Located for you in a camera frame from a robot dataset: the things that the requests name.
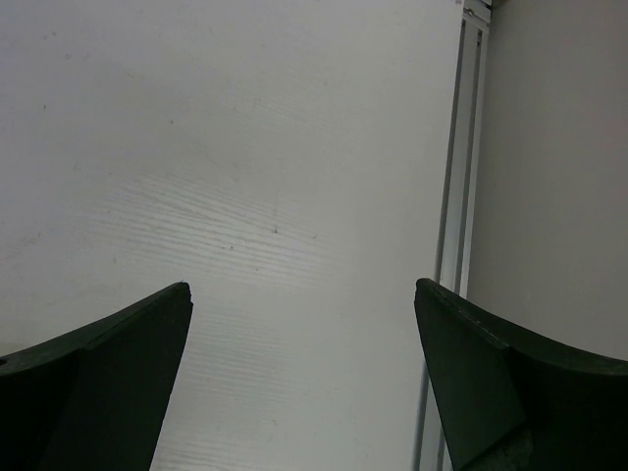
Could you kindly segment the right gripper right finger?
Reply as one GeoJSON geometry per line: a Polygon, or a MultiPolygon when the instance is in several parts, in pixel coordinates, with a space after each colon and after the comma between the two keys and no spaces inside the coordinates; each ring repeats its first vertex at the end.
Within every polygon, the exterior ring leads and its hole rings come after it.
{"type": "Polygon", "coordinates": [[[455,470],[624,470],[627,363],[499,318],[429,279],[415,312],[455,470]]]}

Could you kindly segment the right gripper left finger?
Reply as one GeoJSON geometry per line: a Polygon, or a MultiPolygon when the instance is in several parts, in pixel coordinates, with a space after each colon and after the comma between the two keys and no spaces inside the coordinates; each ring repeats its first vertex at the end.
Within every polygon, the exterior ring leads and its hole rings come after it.
{"type": "Polygon", "coordinates": [[[191,316],[179,282],[2,356],[2,469],[149,469],[191,316]]]}

